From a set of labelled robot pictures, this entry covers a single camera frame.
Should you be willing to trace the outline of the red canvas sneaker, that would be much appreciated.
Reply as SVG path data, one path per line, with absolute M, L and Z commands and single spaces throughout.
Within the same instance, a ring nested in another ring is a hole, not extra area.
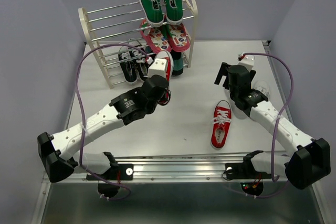
M 211 144 L 214 148 L 220 149 L 225 145 L 231 122 L 232 110 L 230 104 L 225 100 L 220 100 L 215 107 L 212 119 Z
M 168 82 L 170 82 L 170 79 L 172 77 L 173 68 L 174 68 L 174 62 L 173 58 L 170 52 L 168 51 L 160 51 L 156 57 L 156 59 L 165 59 L 167 61 L 167 67 L 165 71 L 165 77 Z

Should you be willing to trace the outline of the black canvas sneaker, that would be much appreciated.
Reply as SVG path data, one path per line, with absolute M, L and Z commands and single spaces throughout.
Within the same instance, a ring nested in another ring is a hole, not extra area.
M 127 51 L 128 46 L 122 46 L 119 49 L 118 60 L 119 65 L 123 72 L 124 78 L 128 84 L 134 84 L 137 82 L 138 76 L 135 70 L 134 62 L 131 60 L 132 56 L 130 51 Z
M 140 80 L 145 81 L 148 77 L 148 68 L 149 68 L 145 55 L 134 48 L 131 48 L 130 54 L 131 57 L 133 58 L 133 62 L 135 63 L 135 67 L 138 72 Z

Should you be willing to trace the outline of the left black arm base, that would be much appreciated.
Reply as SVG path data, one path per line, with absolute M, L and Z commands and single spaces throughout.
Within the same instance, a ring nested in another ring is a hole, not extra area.
M 97 181 L 97 192 L 101 199 L 107 201 L 126 199 L 131 195 L 131 189 L 122 182 L 133 180 L 134 165 L 119 164 L 107 170 L 104 174 L 98 175 L 103 178 L 100 180 L 96 175 L 87 174 L 86 180 Z

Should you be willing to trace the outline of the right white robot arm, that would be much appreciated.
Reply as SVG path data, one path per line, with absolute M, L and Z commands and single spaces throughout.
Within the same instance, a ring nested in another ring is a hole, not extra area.
M 251 87 L 255 74 L 243 65 L 223 62 L 215 84 L 225 77 L 223 87 L 229 91 L 234 105 L 268 131 L 285 149 L 286 155 L 253 151 L 240 163 L 227 163 L 224 179 L 253 179 L 258 175 L 270 178 L 274 174 L 288 179 L 297 189 L 305 189 L 330 174 L 330 145 L 323 138 L 316 140 L 300 131 L 279 115 L 268 98 Z

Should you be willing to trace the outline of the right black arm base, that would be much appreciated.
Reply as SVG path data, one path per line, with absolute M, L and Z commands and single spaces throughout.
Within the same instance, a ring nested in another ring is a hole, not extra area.
M 222 178 L 226 181 L 243 179 L 244 182 L 240 183 L 243 193 L 254 198 L 266 198 L 261 196 L 264 189 L 262 180 L 271 179 L 271 174 L 256 171 L 252 163 L 253 158 L 262 157 L 262 154 L 267 153 L 257 150 L 245 155 L 240 163 L 226 163 Z

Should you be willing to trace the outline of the teal suede shoe left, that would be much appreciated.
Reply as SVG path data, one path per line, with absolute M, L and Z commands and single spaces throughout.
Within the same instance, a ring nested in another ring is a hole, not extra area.
M 144 51 L 147 55 L 149 55 L 152 59 L 155 59 L 156 54 L 153 52 L 150 46 L 144 47 Z

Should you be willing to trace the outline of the teal suede shoe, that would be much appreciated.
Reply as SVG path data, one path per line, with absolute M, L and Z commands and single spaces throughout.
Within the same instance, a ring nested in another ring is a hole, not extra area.
M 179 76 L 183 73 L 183 69 L 184 69 L 182 53 L 172 50 L 171 55 L 172 55 L 173 64 L 174 64 L 172 76 Z
M 155 59 L 156 54 L 153 52 L 150 46 L 144 47 L 144 51 L 147 55 L 149 55 L 152 59 Z

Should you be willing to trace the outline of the teal suede shoe right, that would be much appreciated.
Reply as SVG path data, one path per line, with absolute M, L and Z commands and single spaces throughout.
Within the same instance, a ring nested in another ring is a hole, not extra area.
M 173 64 L 174 64 L 172 76 L 179 76 L 183 73 L 183 69 L 184 69 L 182 53 L 172 50 L 171 55 L 172 55 Z

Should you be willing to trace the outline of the cream metal shoe shelf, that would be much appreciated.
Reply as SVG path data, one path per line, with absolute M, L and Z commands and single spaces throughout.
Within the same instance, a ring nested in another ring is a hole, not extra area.
M 182 0 L 183 24 L 186 39 L 190 47 L 182 52 L 183 67 L 190 68 L 198 22 L 196 0 Z M 125 44 L 139 41 L 142 47 L 147 46 L 140 31 L 150 29 L 140 27 L 145 19 L 145 12 L 138 0 L 96 10 L 78 9 L 78 16 L 85 40 L 90 49 L 97 49 L 108 43 Z M 125 83 L 118 59 L 119 47 L 97 49 L 93 55 L 110 89 Z

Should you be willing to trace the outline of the pink patterned slipper right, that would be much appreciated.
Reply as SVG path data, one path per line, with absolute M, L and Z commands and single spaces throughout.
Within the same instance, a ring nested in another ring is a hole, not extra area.
M 190 48 L 190 41 L 184 25 L 166 25 L 167 38 L 171 48 L 176 52 L 184 52 Z

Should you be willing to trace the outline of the pink patterned slipper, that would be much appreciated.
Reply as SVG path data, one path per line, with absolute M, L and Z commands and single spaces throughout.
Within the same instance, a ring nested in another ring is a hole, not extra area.
M 159 28 L 150 27 L 146 19 L 141 21 L 140 28 L 141 37 L 155 54 L 161 51 L 171 52 L 172 48 Z
M 190 41 L 184 25 L 166 25 L 167 38 L 171 48 L 176 52 L 184 52 L 190 48 Z

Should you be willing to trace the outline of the pink patterned slipper left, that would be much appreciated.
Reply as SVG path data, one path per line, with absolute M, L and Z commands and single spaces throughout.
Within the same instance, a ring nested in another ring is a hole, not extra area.
M 141 37 L 155 54 L 161 51 L 171 52 L 172 48 L 159 28 L 150 27 L 146 19 L 141 21 L 140 28 Z

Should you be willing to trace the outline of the green sneaker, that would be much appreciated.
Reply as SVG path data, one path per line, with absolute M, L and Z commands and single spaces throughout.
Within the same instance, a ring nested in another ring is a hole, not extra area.
M 139 3 L 148 24 L 152 27 L 160 27 L 164 22 L 160 0 L 139 0 Z
M 182 0 L 163 0 L 166 9 L 166 19 L 171 25 L 179 25 L 183 20 Z

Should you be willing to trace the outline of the green sneaker left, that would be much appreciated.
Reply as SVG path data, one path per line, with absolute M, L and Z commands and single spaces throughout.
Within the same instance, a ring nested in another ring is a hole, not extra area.
M 139 0 L 139 3 L 148 24 L 152 27 L 160 27 L 164 22 L 160 0 Z

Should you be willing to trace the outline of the aluminium table frame rail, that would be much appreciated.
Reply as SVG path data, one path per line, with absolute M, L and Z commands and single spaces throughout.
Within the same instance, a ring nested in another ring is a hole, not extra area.
M 151 57 L 146 58 L 150 65 L 155 61 Z M 219 84 L 223 85 L 225 77 L 222 77 Z M 85 123 L 89 117 L 83 117 L 81 122 Z M 278 141 L 272 136 L 272 142 Z M 210 179 L 214 175 L 218 175 L 221 179 L 225 169 L 224 158 L 221 155 L 206 155 L 206 156 L 145 156 L 145 162 L 141 164 L 138 159 L 132 157 L 124 157 L 121 160 L 116 160 L 118 164 L 133 164 L 134 173 L 133 179 L 165 179 L 172 182 L 176 179 L 182 179 L 189 182 L 191 179 Z M 93 174 L 90 170 L 82 173 Z M 277 180 L 279 176 L 271 175 L 272 180 Z

